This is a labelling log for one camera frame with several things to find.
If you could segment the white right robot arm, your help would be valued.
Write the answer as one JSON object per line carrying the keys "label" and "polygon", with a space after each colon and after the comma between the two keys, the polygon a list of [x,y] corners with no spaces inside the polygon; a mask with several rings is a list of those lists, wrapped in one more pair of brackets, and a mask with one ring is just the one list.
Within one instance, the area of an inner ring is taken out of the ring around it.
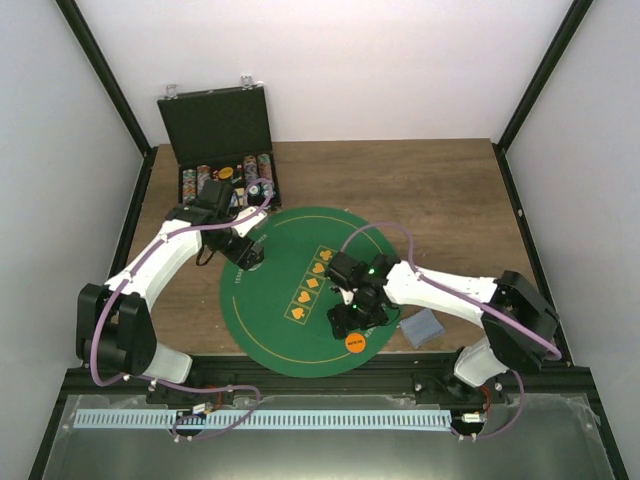
{"label": "white right robot arm", "polygon": [[517,272],[464,277],[420,268],[393,255],[378,254],[365,263],[339,252],[325,276],[342,297],[327,313],[337,339],[386,325],[388,310],[400,306],[449,314],[480,328],[482,338],[456,353],[440,381],[455,402],[468,402],[488,380],[507,371],[536,374],[545,360],[562,357],[554,343],[557,312]]}

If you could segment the orange small blind button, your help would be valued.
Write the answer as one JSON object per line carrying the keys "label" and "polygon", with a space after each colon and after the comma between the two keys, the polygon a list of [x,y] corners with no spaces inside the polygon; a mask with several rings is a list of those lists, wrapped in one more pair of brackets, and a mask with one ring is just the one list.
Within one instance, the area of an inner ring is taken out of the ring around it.
{"label": "orange small blind button", "polygon": [[351,354],[363,353],[366,345],[366,337],[359,332],[349,333],[345,338],[345,348]]}

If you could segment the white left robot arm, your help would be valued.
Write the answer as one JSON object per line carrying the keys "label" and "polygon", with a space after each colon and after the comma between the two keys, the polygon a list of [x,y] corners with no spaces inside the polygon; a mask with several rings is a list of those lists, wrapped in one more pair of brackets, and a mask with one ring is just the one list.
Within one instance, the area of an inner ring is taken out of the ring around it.
{"label": "white left robot arm", "polygon": [[174,275],[203,251],[221,253],[243,270],[263,261],[262,245],[249,234],[267,219],[270,200],[234,209],[235,196],[230,183],[206,181],[195,201],[167,212],[158,233],[129,265],[104,284],[80,291],[76,355],[96,385],[137,377],[169,385],[184,404],[203,395],[205,381],[191,370],[192,357],[158,341],[151,311]]}

